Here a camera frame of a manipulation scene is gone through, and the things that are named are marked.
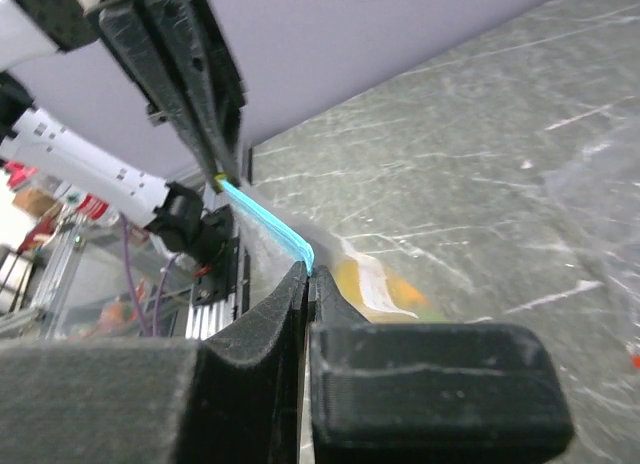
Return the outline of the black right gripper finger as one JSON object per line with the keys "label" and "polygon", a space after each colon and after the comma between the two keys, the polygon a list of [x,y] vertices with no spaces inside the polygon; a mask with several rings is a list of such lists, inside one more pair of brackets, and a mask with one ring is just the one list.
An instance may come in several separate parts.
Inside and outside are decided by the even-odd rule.
{"label": "black right gripper finger", "polygon": [[171,59],[163,44],[152,36],[144,19],[131,3],[109,6],[98,14],[98,25],[122,66],[135,78],[149,100],[162,111],[176,133],[193,154],[205,178],[213,183],[217,164],[197,127],[193,109],[187,103],[178,72],[170,69]]}
{"label": "black right gripper finger", "polygon": [[142,0],[150,36],[195,137],[188,146],[207,176],[237,185],[245,89],[208,0]]}
{"label": "black right gripper finger", "polygon": [[5,463],[295,463],[306,268],[204,340],[1,344]]}
{"label": "black right gripper finger", "polygon": [[319,463],[546,463],[574,424],[530,329],[374,324],[325,268],[310,282],[310,414]]}

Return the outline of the orange fake fruit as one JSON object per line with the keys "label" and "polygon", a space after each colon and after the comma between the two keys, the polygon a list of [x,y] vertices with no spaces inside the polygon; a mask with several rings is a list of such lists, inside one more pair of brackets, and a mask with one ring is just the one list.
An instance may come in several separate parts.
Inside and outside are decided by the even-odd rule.
{"label": "orange fake fruit", "polygon": [[374,323],[444,322],[444,316],[406,279],[364,254],[330,268],[341,295]]}

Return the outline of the clear bag with teal zipper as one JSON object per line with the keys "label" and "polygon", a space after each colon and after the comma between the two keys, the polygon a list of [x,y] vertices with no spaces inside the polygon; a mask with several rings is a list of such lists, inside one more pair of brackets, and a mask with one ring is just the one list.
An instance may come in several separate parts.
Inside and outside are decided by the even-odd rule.
{"label": "clear bag with teal zipper", "polygon": [[307,124],[249,151],[242,190],[378,323],[506,322],[617,346],[606,261],[639,267],[639,127],[506,136],[477,126]]}

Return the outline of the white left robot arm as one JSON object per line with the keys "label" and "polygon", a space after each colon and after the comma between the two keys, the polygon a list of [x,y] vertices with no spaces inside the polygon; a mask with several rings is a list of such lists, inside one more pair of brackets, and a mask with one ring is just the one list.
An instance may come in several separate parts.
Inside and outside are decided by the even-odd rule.
{"label": "white left robot arm", "polygon": [[208,0],[1,0],[1,159],[33,166],[111,204],[166,247],[201,264],[229,234],[193,190],[145,173],[37,106],[18,64],[101,42],[170,124],[208,180],[240,177],[245,90]]}

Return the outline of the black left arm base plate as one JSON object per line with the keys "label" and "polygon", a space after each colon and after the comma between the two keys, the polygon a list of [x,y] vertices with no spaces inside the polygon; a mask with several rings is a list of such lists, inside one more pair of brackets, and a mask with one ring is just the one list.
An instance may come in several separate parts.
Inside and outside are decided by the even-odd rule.
{"label": "black left arm base plate", "polygon": [[195,273],[185,337],[205,340],[249,310],[250,257],[231,206],[225,204],[204,217],[219,245],[213,260]]}

